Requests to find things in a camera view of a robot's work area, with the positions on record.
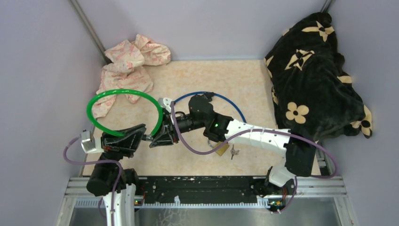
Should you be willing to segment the green cable lock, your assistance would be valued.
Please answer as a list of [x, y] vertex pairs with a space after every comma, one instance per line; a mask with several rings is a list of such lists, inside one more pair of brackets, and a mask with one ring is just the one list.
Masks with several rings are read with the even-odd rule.
[[125, 134], [122, 132], [117, 132], [115, 130], [111, 130], [105, 126], [103, 126], [102, 124], [100, 124], [97, 119], [94, 117], [93, 113], [92, 113], [92, 108], [94, 106], [94, 104], [107, 96], [112, 96], [112, 95], [119, 95], [119, 94], [129, 94], [129, 95], [134, 95], [134, 96], [139, 96], [139, 97], [143, 97], [144, 99], [147, 99], [148, 101], [150, 101], [157, 109], [158, 111], [158, 119], [157, 119], [157, 123], [154, 127], [154, 129], [151, 131], [150, 133], [150, 137], [155, 137], [156, 133], [160, 130], [161, 126], [162, 126], [162, 120], [163, 120], [163, 110], [161, 105], [158, 103], [158, 101], [153, 98], [152, 96], [141, 92], [141, 91], [137, 91], [137, 90], [132, 90], [132, 89], [112, 89], [112, 90], [108, 90], [105, 92], [101, 92], [100, 94], [97, 94], [96, 96], [94, 96], [87, 104], [86, 107], [86, 114], [88, 119], [90, 120], [90, 122], [98, 129], [100, 129], [102, 132], [105, 132], [106, 134], [115, 136], [115, 137], [123, 137]]

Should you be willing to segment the large brass padlock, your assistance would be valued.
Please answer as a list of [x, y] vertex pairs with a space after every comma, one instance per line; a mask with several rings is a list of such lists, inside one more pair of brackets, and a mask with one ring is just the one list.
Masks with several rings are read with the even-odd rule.
[[[212, 148], [216, 148], [218, 147], [222, 142], [213, 142], [211, 140], [208, 140], [208, 145]], [[218, 154], [219, 156], [222, 156], [228, 149], [229, 149], [230, 145], [229, 144], [225, 144], [222, 147], [220, 147], [218, 150], [215, 151], [216, 154]]]

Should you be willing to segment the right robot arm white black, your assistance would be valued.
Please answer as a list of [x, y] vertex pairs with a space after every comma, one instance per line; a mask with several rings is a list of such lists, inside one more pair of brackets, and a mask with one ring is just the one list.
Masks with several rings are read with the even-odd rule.
[[172, 115], [171, 99], [159, 99], [164, 109], [163, 119], [160, 129], [152, 137], [150, 148], [174, 145], [182, 139], [183, 133], [204, 129], [203, 136], [217, 143], [211, 151], [196, 151], [184, 142], [191, 152], [198, 155], [214, 153], [226, 144], [249, 145], [279, 154], [282, 161], [271, 167], [265, 181], [265, 189], [271, 194], [277, 194], [287, 181], [295, 177], [311, 176], [316, 147], [305, 130], [254, 126], [216, 113], [211, 104], [214, 93], [201, 92], [190, 96], [188, 114]]

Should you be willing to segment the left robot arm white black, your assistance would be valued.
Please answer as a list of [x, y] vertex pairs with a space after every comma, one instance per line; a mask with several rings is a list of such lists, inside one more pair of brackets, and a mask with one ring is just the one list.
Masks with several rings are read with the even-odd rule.
[[104, 133], [95, 138], [90, 131], [83, 131], [80, 135], [85, 153], [100, 154], [86, 188], [94, 196], [102, 197], [109, 226], [135, 224], [135, 194], [140, 191], [141, 182], [134, 169], [122, 168], [120, 160], [133, 157], [145, 131], [145, 125], [139, 124], [123, 129], [121, 137]]

